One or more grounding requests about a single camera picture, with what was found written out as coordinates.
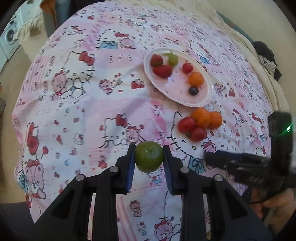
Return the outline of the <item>right hand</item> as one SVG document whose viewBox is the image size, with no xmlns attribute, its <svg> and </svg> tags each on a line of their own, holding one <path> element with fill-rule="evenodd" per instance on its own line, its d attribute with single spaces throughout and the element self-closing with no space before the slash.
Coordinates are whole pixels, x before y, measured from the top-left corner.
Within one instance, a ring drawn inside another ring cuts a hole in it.
<svg viewBox="0 0 296 241">
<path fill-rule="evenodd" d="M 255 203 L 250 206 L 259 218 L 263 218 L 262 209 L 264 207 L 275 209 L 269 225 L 277 235 L 295 212 L 295 190 L 291 188 L 286 189 L 263 203 Z"/>
</svg>

